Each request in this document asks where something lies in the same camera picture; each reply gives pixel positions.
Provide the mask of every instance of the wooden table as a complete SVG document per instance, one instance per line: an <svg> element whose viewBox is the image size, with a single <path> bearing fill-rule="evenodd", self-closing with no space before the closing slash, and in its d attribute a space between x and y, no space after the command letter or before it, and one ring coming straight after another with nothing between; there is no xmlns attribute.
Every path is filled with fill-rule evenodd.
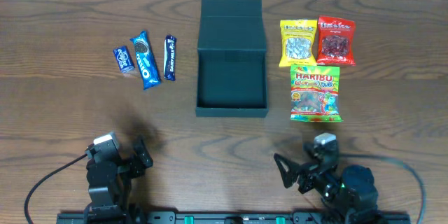
<svg viewBox="0 0 448 224"><path fill-rule="evenodd" d="M266 118L196 118L200 0L0 0L0 219L24 223L23 202L52 170L111 130L129 147L138 134L155 161L134 184L147 210L321 209L315 192L283 187L272 159L306 159L302 143L327 131L346 153L403 159L428 191L425 223L447 221L448 0L262 0L267 35ZM356 21L355 67L341 68L344 122L289 120L290 75L279 68L282 19L332 15ZM149 31L159 70L163 41L178 38L176 82L142 90L112 49ZM90 202L85 163L46 181L30 203L35 223ZM370 160L379 208L417 219L420 191L405 170Z"/></svg>

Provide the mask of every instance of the haribo bag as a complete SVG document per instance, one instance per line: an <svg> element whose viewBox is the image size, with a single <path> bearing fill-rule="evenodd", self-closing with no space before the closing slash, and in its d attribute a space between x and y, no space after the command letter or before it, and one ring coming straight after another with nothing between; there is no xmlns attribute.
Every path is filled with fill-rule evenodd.
<svg viewBox="0 0 448 224"><path fill-rule="evenodd" d="M291 66L291 120L342 122L336 66Z"/></svg>
<svg viewBox="0 0 448 224"><path fill-rule="evenodd" d="M355 22L337 17L321 16L318 20L319 47L317 64L355 65L351 44Z"/></svg>
<svg viewBox="0 0 448 224"><path fill-rule="evenodd" d="M316 66L312 47L317 20L282 20L280 28L282 51L279 66L289 67L292 64Z"/></svg>

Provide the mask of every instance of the red wrapper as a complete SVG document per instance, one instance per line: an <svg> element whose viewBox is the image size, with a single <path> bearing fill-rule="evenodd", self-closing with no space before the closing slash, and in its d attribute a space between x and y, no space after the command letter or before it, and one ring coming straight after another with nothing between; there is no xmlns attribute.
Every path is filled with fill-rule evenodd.
<svg viewBox="0 0 448 224"><path fill-rule="evenodd" d="M337 17L321 16L318 20L319 47L317 64L355 65L351 44L355 22Z"/></svg>

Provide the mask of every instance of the blue snack package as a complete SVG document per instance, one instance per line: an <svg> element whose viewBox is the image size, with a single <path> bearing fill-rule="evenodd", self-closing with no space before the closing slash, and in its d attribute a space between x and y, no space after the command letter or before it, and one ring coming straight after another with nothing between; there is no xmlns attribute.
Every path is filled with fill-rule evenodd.
<svg viewBox="0 0 448 224"><path fill-rule="evenodd" d="M170 81L175 81L174 60L176 59L176 41L177 38L167 35L165 38L165 56L163 64L163 77Z"/></svg>
<svg viewBox="0 0 448 224"><path fill-rule="evenodd" d="M134 63L132 58L127 51L126 45L113 49L113 54L117 60L118 67L122 73L127 73L128 71L134 70Z"/></svg>
<svg viewBox="0 0 448 224"><path fill-rule="evenodd" d="M131 38L130 41L134 44L135 56L137 64L143 80L143 90L154 87L160 84L159 72L155 65L155 60L151 47L146 36L146 31L142 31L140 35Z"/></svg>

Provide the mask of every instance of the green box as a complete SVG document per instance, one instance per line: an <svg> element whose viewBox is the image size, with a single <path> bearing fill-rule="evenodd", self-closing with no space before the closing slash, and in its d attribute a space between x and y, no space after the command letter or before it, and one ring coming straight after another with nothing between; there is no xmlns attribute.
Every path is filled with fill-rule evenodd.
<svg viewBox="0 0 448 224"><path fill-rule="evenodd" d="M261 0L202 0L196 116L267 115Z"/></svg>

